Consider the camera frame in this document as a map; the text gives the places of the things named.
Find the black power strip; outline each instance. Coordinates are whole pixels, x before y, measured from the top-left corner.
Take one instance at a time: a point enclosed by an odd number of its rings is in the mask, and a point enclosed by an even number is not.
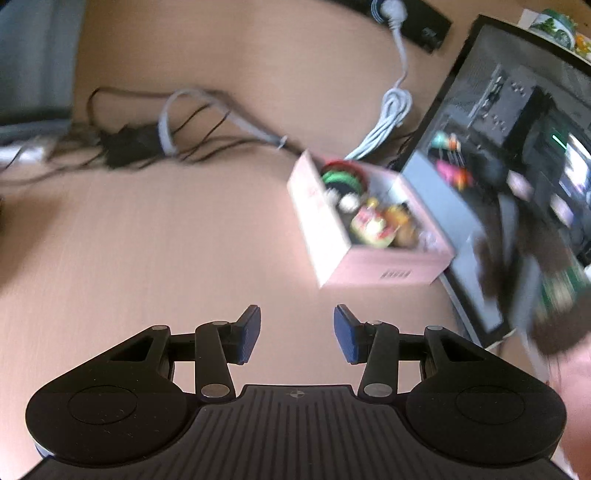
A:
[[[379,9],[384,0],[331,0],[387,26]],[[403,0],[408,17],[402,24],[402,35],[431,53],[443,44],[452,22],[423,0]]]

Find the pink cardboard box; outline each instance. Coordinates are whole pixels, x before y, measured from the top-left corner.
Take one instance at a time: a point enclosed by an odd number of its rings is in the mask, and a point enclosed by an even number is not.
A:
[[[422,229],[431,233],[433,249],[373,248],[351,243],[339,215],[327,203],[318,167],[305,152],[291,173],[288,190],[300,220],[318,284],[429,284],[451,263],[454,251],[404,178],[390,170],[357,163],[369,179],[373,196],[407,202]]]

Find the monitor screen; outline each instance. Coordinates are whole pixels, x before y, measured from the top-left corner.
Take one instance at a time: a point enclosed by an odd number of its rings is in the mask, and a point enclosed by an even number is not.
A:
[[[441,163],[462,181],[442,175]],[[498,340],[508,325],[482,292],[474,248],[481,238],[498,244],[499,196],[528,201],[575,255],[591,240],[591,66],[534,32],[479,17],[400,165],[456,249],[446,279],[470,337]]]
[[[0,144],[70,125],[86,0],[0,3]]]

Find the metal pivot screw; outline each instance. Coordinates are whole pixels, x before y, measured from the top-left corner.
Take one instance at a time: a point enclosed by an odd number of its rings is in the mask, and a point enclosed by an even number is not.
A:
[[[393,390],[385,383],[370,383],[365,385],[363,392],[370,397],[384,398],[390,396]]]
[[[207,398],[222,398],[230,393],[230,389],[221,383],[210,383],[201,389],[201,395]]]

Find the power plug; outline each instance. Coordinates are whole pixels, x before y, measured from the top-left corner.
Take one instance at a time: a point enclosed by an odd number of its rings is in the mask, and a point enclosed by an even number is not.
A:
[[[382,16],[388,21],[390,29],[402,27],[407,19],[407,10],[402,0],[385,0],[379,8]]]
[[[158,124],[130,127],[126,125],[115,134],[100,133],[100,144],[105,150],[105,166],[126,167],[132,163],[164,156]]]

